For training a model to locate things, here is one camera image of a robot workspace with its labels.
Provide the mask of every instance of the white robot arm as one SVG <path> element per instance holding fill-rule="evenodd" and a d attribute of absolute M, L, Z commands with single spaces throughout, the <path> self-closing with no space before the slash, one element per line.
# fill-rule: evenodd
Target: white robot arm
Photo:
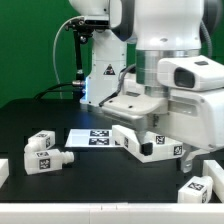
<path fill-rule="evenodd" d="M 104 103 L 103 111 L 132 123 L 141 145 L 132 154 L 141 161 L 154 161 L 148 131 L 184 143 L 184 172 L 193 154 L 224 147 L 224 66 L 199 56 L 204 5 L 204 0 L 110 0 L 113 32 L 137 42 L 136 85 L 144 93 L 126 91 Z M 116 136 L 131 152 L 125 143 L 133 139 Z"/>
<path fill-rule="evenodd" d="M 69 0 L 82 16 L 77 26 L 92 29 L 92 71 L 85 80 L 85 95 L 80 100 L 86 110 L 101 112 L 99 103 L 115 92 L 120 71 L 126 67 L 127 44 L 109 30 L 108 0 Z"/>

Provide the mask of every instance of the black table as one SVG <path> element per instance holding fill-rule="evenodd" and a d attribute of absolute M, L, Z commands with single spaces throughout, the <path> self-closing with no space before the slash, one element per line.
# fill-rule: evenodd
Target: black table
<path fill-rule="evenodd" d="M 103 115 L 79 109 L 73 100 L 20 99 L 0 109 L 0 158 L 9 159 L 10 176 L 0 189 L 0 203 L 176 203 L 178 189 L 201 176 L 203 159 L 224 166 L 224 151 L 198 156 L 183 174 L 178 160 L 142 164 L 122 148 L 72 149 L 75 162 L 63 170 L 30 175 L 24 169 L 27 139 L 41 130 L 56 132 L 64 148 L 70 129 L 111 129 Z M 212 202 L 218 199 L 214 195 Z"/>

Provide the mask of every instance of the black cable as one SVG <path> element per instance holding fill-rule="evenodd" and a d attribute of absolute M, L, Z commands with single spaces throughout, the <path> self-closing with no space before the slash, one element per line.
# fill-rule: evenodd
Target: black cable
<path fill-rule="evenodd" d="M 45 91 L 38 93 L 34 97 L 34 99 L 41 99 L 46 93 L 50 92 L 51 90 L 61 88 L 61 87 L 64 87 L 64 86 L 72 86 L 72 83 L 71 82 L 65 82 L 65 83 L 61 83 L 61 84 L 57 84 L 57 85 L 54 85 L 52 87 L 49 87 Z"/>
<path fill-rule="evenodd" d="M 36 100 L 40 100 L 44 95 L 46 95 L 47 93 L 60 93 L 60 92 L 74 92 L 74 90 L 46 90 L 44 92 L 41 92 L 39 94 L 37 94 L 34 99 Z"/>
<path fill-rule="evenodd" d="M 120 74 L 122 73 L 122 75 L 121 75 L 121 77 L 119 78 L 119 83 L 118 83 L 118 87 L 117 87 L 116 92 L 112 93 L 112 94 L 111 94 L 110 96 L 108 96 L 106 99 L 102 100 L 102 101 L 99 103 L 99 106 L 100 106 L 100 107 L 102 107 L 102 106 L 104 105 L 104 103 L 107 102 L 108 100 L 110 100 L 110 99 L 112 99 L 112 98 L 118 96 L 118 94 L 120 93 L 121 88 L 122 88 L 122 86 L 123 86 L 124 78 L 125 78 L 126 74 L 127 74 L 128 72 L 133 73 L 133 72 L 135 71 L 135 69 L 136 69 L 136 65 L 133 64 L 133 65 L 130 65 L 130 66 L 128 66 L 127 68 L 123 69 L 123 70 L 122 70 L 123 73 L 122 73 L 122 71 L 120 72 Z"/>

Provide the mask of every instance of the white block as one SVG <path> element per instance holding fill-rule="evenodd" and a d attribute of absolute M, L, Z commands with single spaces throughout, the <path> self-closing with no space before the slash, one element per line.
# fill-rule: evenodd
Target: white block
<path fill-rule="evenodd" d="M 0 188 L 9 176 L 8 159 L 0 159 Z"/>
<path fill-rule="evenodd" d="M 160 136 L 153 132 L 147 132 L 145 142 L 153 144 L 151 155 L 141 153 L 141 145 L 136 137 L 135 131 L 120 125 L 112 126 L 114 140 L 124 147 L 142 163 L 155 162 L 167 159 L 177 159 L 185 153 L 182 142 L 175 141 L 165 136 Z"/>
<path fill-rule="evenodd" d="M 203 176 L 210 176 L 213 181 L 213 190 L 224 203 L 224 170 L 215 160 L 205 160 L 203 164 Z"/>
<path fill-rule="evenodd" d="M 179 191 L 178 203 L 208 203 L 212 196 L 211 177 L 192 177 Z"/>

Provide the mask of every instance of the white plastic part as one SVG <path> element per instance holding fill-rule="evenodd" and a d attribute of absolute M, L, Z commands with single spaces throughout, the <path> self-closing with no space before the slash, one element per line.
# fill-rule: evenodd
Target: white plastic part
<path fill-rule="evenodd" d="M 213 181 L 213 191 L 224 203 L 224 170 L 215 160 L 204 160 L 203 176 L 210 176 Z"/>
<path fill-rule="evenodd" d="M 137 50 L 200 49 L 204 0 L 136 0 Z"/>
<path fill-rule="evenodd" d="M 192 177 L 179 191 L 178 203 L 208 203 L 212 196 L 213 180 L 209 176 Z"/>
<path fill-rule="evenodd" d="M 28 175 L 61 170 L 62 164 L 74 162 L 72 152 L 60 152 L 58 149 L 24 154 L 24 165 Z"/>
<path fill-rule="evenodd" d="M 185 152 L 181 142 L 152 132 L 147 132 L 145 141 L 153 144 L 153 150 L 151 155 L 145 156 L 141 153 L 141 145 L 133 130 L 120 125 L 113 125 L 112 135 L 118 144 L 124 147 L 142 163 L 176 159 L 182 157 Z"/>
<path fill-rule="evenodd" d="M 81 15 L 108 14 L 108 0 L 69 0 L 72 7 Z"/>
<path fill-rule="evenodd" d="M 222 204 L 0 204 L 1 223 L 223 224 Z"/>
<path fill-rule="evenodd" d="M 118 77 L 126 67 L 127 44 L 110 30 L 94 32 L 92 71 L 86 78 L 86 93 L 81 104 L 99 107 L 99 103 L 117 90 Z"/>
<path fill-rule="evenodd" d="M 55 132 L 43 130 L 28 139 L 24 151 L 26 153 L 44 151 L 54 146 L 54 144 Z"/>
<path fill-rule="evenodd" d="M 175 84 L 175 71 L 177 68 L 194 74 L 195 84 L 190 90 L 205 91 L 224 86 L 224 66 L 204 56 L 163 58 L 158 63 L 158 81 L 164 86 L 187 89 L 178 87 Z"/>
<path fill-rule="evenodd" d="M 0 188 L 9 176 L 8 159 L 0 159 Z"/>

